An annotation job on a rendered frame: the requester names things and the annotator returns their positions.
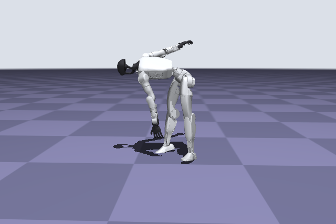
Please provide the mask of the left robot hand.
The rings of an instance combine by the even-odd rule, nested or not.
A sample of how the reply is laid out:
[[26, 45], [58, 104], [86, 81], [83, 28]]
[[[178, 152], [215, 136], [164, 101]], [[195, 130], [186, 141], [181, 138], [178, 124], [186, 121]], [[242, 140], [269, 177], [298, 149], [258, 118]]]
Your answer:
[[[152, 124], [153, 127], [152, 127], [152, 130], [151, 130], [151, 135], [153, 133], [154, 135], [154, 138], [161, 138], [163, 137], [162, 133], [161, 133], [161, 129], [160, 127], [158, 126], [159, 125], [159, 119], [157, 118], [157, 124]], [[156, 136], [155, 136], [156, 135]], [[161, 136], [160, 136], [161, 135]], [[159, 137], [158, 137], [159, 136]]]

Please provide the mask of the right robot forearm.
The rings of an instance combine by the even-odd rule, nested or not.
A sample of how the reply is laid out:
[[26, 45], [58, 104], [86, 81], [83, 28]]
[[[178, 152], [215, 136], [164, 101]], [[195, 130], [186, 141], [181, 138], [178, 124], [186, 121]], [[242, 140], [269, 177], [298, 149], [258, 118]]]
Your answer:
[[[177, 45], [175, 45], [175, 46], [170, 46], [170, 47], [166, 47], [166, 48], [163, 48], [163, 49], [161, 49], [161, 50], [164, 50], [165, 51], [165, 53], [168, 55], [168, 54], [170, 54], [170, 53], [172, 53], [172, 52], [175, 52], [175, 51], [177, 51], [177, 50], [180, 50], [180, 49], [178, 49], [178, 45], [179, 44], [177, 44]], [[160, 50], [159, 50], [160, 51]]]

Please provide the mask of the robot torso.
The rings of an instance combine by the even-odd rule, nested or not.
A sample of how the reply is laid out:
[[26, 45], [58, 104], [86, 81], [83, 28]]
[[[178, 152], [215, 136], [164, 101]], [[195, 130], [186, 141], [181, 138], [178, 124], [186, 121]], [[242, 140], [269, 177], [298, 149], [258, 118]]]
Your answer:
[[166, 58], [144, 56], [141, 57], [139, 61], [139, 68], [135, 73], [138, 72], [139, 75], [141, 71], [144, 71], [149, 76], [149, 80], [167, 79], [174, 76], [175, 80], [181, 83], [181, 79], [185, 77], [186, 74], [191, 76], [191, 74], [184, 69], [172, 67], [172, 61]]

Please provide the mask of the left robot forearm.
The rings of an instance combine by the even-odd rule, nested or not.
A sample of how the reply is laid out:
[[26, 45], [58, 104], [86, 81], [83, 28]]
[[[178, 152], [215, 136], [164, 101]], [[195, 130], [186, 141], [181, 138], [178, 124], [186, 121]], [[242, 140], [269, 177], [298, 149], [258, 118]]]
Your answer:
[[150, 108], [152, 123], [157, 124], [157, 118], [158, 118], [158, 113], [157, 113], [157, 108], [156, 108], [157, 104], [154, 103], [154, 100], [152, 97], [147, 97], [146, 101]]

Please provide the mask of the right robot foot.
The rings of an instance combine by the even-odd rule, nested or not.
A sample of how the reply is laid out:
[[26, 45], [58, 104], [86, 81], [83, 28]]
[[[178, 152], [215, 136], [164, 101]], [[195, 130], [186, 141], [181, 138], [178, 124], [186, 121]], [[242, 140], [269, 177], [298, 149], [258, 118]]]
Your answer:
[[175, 149], [173, 144], [169, 144], [169, 146], [162, 146], [158, 151], [156, 151], [155, 153], [165, 153], [167, 151], [173, 150]]

